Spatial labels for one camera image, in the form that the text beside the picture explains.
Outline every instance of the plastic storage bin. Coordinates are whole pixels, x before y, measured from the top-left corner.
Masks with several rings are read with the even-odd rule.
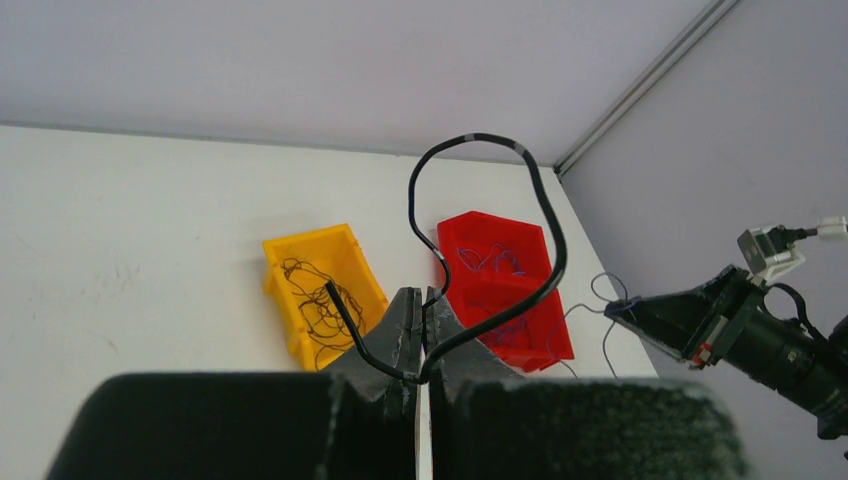
[[[438,235],[453,274],[448,300],[466,327],[516,304],[551,273],[544,231],[538,225],[468,212],[439,223]],[[525,372],[574,358],[557,291],[480,340]]]
[[[265,293],[282,316],[289,352],[305,370],[321,370],[353,340],[324,285],[332,278],[364,336],[389,302],[347,224],[263,242]]]
[[[515,305],[536,288],[527,279],[485,278],[463,286],[451,306],[463,325],[476,325]],[[547,368],[559,358],[574,358],[557,295],[548,295],[524,315],[479,339],[507,364],[526,372]]]

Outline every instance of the cable connector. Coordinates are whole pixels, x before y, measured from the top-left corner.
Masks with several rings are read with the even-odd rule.
[[[783,225],[769,225],[746,230],[736,244],[751,273],[768,284],[804,263],[795,242],[816,233],[815,229],[790,230]]]
[[[819,238],[825,242],[848,241],[848,221],[845,217],[827,217],[819,220],[816,227]]]

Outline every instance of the white surface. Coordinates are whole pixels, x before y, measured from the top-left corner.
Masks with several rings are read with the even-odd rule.
[[[262,293],[263,240],[347,222],[389,298],[433,282],[406,217],[415,161],[0,127],[0,478],[42,474],[76,409],[112,375],[294,370]],[[568,240],[563,302],[600,305],[589,291],[600,263],[543,174]],[[424,229],[471,209],[544,223],[522,166],[436,159],[418,185]],[[584,311],[569,318],[578,374],[609,375],[607,326]],[[608,346],[620,375],[655,375],[626,330]]]
[[[551,164],[706,4],[3,0],[0,120]]]
[[[692,288],[744,266],[745,229],[848,213],[846,19],[844,0],[741,2],[566,175],[604,265],[631,291]],[[829,334],[848,313],[848,245],[797,246],[807,260],[780,281]],[[788,297],[775,297],[772,311],[790,316]],[[727,402],[763,479],[848,478],[848,438],[819,440],[812,415],[744,373],[655,361]]]

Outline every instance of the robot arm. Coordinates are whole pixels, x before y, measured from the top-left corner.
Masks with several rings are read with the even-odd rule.
[[[752,272],[725,268],[684,292],[607,305],[605,315],[673,358],[703,369],[725,360],[819,419],[818,435],[848,435],[848,317],[825,339],[806,319],[803,298],[768,284],[800,265],[794,242],[807,236],[848,239],[845,218],[816,229],[748,230],[739,238]],[[770,288],[786,290],[798,318],[781,320],[764,306]]]

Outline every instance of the red bin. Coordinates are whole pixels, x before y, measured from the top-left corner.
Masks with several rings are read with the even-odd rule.
[[[439,250],[453,276],[448,300],[466,327],[515,305],[551,273],[542,228],[468,212],[438,225]],[[545,369],[574,351],[556,290],[524,315],[479,339],[508,365]]]

